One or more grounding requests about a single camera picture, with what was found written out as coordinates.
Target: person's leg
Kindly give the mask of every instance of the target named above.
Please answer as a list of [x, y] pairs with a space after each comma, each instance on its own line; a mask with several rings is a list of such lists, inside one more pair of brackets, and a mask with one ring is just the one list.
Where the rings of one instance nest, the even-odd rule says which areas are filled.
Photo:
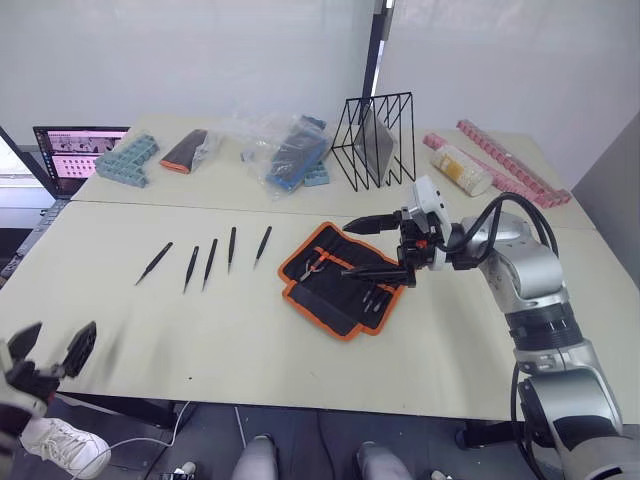
[[[51, 460], [72, 476], [109, 448], [97, 435], [73, 428], [58, 418], [31, 419], [20, 435], [20, 442], [27, 452]], [[104, 453], [78, 478], [96, 478], [110, 459], [111, 452]]]
[[412, 480], [402, 461], [374, 442], [360, 445], [356, 461], [362, 480]]
[[276, 447], [267, 435], [258, 435], [242, 452], [231, 480], [277, 479]]

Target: gray pants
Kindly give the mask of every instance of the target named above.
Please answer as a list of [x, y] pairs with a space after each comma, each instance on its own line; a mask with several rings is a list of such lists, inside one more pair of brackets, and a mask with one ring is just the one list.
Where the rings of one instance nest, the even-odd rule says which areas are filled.
[[[365, 442], [357, 453], [363, 480], [412, 480], [407, 468], [388, 449]], [[242, 452], [231, 480], [277, 480], [276, 448], [261, 435], [251, 440]]]

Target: white table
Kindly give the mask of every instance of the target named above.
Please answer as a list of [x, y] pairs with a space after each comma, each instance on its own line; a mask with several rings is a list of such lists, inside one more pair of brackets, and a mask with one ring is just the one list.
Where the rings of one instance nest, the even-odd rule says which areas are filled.
[[[406, 291], [381, 334], [349, 343], [284, 302], [277, 267], [327, 219], [345, 220], [72, 202], [0, 290], [0, 334], [43, 321], [33, 357], [48, 364], [95, 320], [94, 354], [77, 379], [63, 383], [69, 392], [506, 419], [513, 344], [479, 271], [419, 272], [417, 288]], [[273, 233], [254, 271], [267, 225]], [[625, 422], [638, 423], [638, 292], [596, 231], [555, 231], [576, 318]], [[214, 236], [218, 253], [201, 293]], [[366, 240], [393, 255], [397, 237]], [[134, 287], [169, 240], [172, 250]], [[182, 295], [194, 244], [200, 256]]]
[[[347, 217], [391, 213], [407, 204], [411, 182], [355, 192], [332, 155], [327, 157], [329, 160], [326, 163], [331, 178], [329, 185], [299, 188], [294, 195], [274, 201], [258, 181], [248, 174], [247, 167], [240, 160], [240, 153], [246, 144], [235, 140], [235, 137], [226, 137], [219, 153], [205, 160], [190, 175], [175, 173], [159, 165], [158, 159], [194, 128], [225, 129], [225, 125], [224, 122], [207, 118], [167, 115], [142, 117], [131, 128], [125, 142], [135, 138], [140, 132], [150, 133], [158, 141], [160, 152], [145, 165], [149, 185], [143, 189], [131, 188], [93, 175], [75, 195], [74, 200]], [[501, 168], [461, 132], [437, 132], [466, 151]], [[418, 176], [428, 174], [438, 185], [452, 219], [479, 214], [500, 192], [491, 187], [479, 197], [470, 198], [464, 194], [430, 164], [428, 159], [432, 150], [422, 144], [424, 133], [426, 132], [416, 133]], [[495, 136], [507, 148], [521, 155], [551, 185], [562, 187], [558, 176], [531, 137], [508, 133], [497, 133]], [[504, 210], [522, 214], [510, 202], [505, 204]], [[575, 200], [567, 205], [544, 210], [544, 214], [554, 227], [594, 228]]]

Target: white wall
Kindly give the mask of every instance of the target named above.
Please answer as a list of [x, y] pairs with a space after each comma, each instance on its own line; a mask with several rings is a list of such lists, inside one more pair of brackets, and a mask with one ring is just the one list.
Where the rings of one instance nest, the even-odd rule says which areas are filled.
[[573, 187], [640, 109], [638, 0], [397, 0], [378, 93], [531, 134]]
[[362, 91], [373, 0], [0, 0], [0, 125], [310, 113]]

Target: white sneaker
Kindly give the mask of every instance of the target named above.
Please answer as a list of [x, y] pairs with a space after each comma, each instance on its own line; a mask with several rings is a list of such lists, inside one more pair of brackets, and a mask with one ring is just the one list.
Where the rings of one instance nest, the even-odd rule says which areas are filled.
[[41, 434], [37, 437], [23, 434], [20, 437], [27, 452], [38, 455], [43, 460], [51, 460], [72, 476], [78, 475], [87, 467], [78, 476], [82, 480], [96, 478], [109, 464], [111, 452], [100, 455], [109, 446], [97, 435], [73, 428], [58, 418], [42, 418], [37, 422], [38, 433], [42, 432]]

